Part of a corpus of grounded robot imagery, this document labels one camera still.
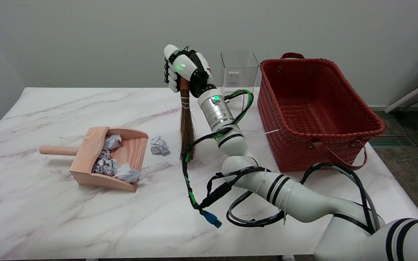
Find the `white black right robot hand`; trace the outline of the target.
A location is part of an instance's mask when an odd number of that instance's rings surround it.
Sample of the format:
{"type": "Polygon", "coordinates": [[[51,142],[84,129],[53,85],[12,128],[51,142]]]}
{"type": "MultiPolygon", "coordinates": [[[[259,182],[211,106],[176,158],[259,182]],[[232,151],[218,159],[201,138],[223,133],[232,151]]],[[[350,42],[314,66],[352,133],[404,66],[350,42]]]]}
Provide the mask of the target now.
{"type": "Polygon", "coordinates": [[[209,64],[201,53],[168,44],[164,56],[164,82],[174,93],[184,89],[183,79],[189,82],[189,92],[195,98],[216,88],[209,64]]]}

